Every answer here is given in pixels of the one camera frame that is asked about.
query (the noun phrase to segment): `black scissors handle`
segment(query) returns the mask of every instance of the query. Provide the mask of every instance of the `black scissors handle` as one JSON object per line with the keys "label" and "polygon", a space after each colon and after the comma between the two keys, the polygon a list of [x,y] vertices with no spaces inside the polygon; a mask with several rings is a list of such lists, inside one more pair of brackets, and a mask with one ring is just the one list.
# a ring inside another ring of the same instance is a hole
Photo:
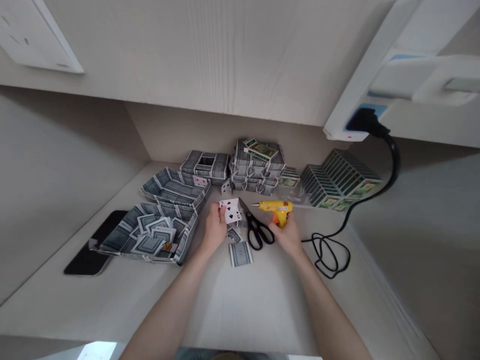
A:
{"label": "black scissors handle", "polygon": [[[252,213],[249,211],[245,214],[245,216],[248,223],[248,243],[253,250],[261,250],[264,247],[264,243],[272,245],[275,242],[274,233],[267,226],[265,226],[265,224],[258,221],[257,218],[255,218],[255,216],[253,216]],[[250,232],[253,232],[258,246],[255,246],[252,243],[252,240],[250,239]]]}

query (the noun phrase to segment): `electrical outlet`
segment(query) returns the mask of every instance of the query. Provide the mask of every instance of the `electrical outlet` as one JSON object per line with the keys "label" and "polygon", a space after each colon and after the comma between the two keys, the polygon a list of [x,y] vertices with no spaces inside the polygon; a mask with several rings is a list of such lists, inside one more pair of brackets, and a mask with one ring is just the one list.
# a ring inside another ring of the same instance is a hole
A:
{"label": "electrical outlet", "polygon": [[17,64],[84,72],[43,0],[2,1],[0,46]]}

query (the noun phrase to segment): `scissors blade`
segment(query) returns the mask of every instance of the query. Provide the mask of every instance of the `scissors blade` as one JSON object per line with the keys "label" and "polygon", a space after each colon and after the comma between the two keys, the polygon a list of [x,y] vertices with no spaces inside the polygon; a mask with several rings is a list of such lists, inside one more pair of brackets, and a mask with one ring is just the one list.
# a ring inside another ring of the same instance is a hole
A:
{"label": "scissors blade", "polygon": [[250,212],[249,208],[247,207],[247,204],[244,203],[241,197],[238,198],[238,203],[240,204],[245,214]]}

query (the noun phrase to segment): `black phone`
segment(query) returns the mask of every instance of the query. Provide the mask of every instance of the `black phone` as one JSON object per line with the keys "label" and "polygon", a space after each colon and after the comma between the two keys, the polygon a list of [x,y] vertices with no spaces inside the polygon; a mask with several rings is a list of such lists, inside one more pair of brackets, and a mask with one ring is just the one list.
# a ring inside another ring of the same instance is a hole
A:
{"label": "black phone", "polygon": [[[128,211],[125,210],[113,211],[95,231],[92,238],[97,240],[98,244],[101,244],[127,213]],[[66,266],[63,273],[65,275],[95,276],[105,269],[111,259],[111,256],[90,250],[89,242],[87,241],[73,260]]]}

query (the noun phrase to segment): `desk surface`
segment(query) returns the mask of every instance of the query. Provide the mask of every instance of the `desk surface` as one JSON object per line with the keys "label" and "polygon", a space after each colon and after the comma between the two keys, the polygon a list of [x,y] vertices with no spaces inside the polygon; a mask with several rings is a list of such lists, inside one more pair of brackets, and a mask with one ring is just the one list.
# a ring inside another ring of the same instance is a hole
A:
{"label": "desk surface", "polygon": [[[181,268],[114,258],[100,276],[66,276],[63,269],[113,210],[146,202],[140,186],[165,166],[154,161],[119,191],[2,307],[0,334],[82,341],[127,342]],[[235,191],[247,203],[267,199]],[[207,201],[227,197],[212,187]],[[206,209],[190,254],[205,231]],[[259,209],[254,215],[267,222]],[[329,210],[295,210],[301,236],[331,233],[343,220]],[[327,286],[375,359],[437,359],[355,233],[337,237],[349,247],[349,269]],[[311,244],[305,245],[310,256]],[[303,291],[278,243],[252,251],[253,264],[232,268],[226,240],[211,259],[192,312],[184,346],[317,355]]]}

